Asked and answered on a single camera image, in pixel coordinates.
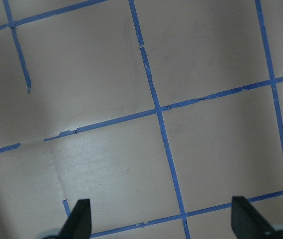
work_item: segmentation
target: floor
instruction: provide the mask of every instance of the floor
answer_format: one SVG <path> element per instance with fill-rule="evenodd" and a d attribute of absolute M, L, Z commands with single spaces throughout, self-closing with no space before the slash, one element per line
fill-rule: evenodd
<path fill-rule="evenodd" d="M 0 238 L 234 239 L 283 225 L 283 0 L 0 0 Z"/>

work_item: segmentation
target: tiled floor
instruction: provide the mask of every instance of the tiled floor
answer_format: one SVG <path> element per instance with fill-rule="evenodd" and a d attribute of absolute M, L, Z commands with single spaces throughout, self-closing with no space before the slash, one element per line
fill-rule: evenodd
<path fill-rule="evenodd" d="M 283 224 L 283 1 L 0 1 L 0 238 L 80 198 L 92 237 L 234 238 L 234 195 Z"/>

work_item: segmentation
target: black object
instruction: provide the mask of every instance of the black object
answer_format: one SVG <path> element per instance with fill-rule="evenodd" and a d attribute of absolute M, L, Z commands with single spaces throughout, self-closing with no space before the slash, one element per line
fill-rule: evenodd
<path fill-rule="evenodd" d="M 91 203 L 89 199 L 77 201 L 58 236 L 44 239 L 89 239 L 92 233 Z"/>
<path fill-rule="evenodd" d="M 231 226 L 238 239 L 283 239 L 244 197 L 232 198 Z"/>

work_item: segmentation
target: concrete floor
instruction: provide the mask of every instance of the concrete floor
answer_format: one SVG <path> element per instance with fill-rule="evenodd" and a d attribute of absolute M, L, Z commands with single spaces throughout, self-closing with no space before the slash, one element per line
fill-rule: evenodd
<path fill-rule="evenodd" d="M 234 195 L 283 224 L 283 0 L 0 0 L 0 239 L 81 198 L 92 237 L 234 239 Z"/>

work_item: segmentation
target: gray floor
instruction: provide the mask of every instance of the gray floor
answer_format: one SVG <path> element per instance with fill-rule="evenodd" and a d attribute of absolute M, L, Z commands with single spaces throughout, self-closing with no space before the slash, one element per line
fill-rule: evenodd
<path fill-rule="evenodd" d="M 3 2 L 0 238 L 58 232 L 80 198 L 100 238 L 235 238 L 233 195 L 283 224 L 283 0 L 266 29 L 258 0 Z"/>

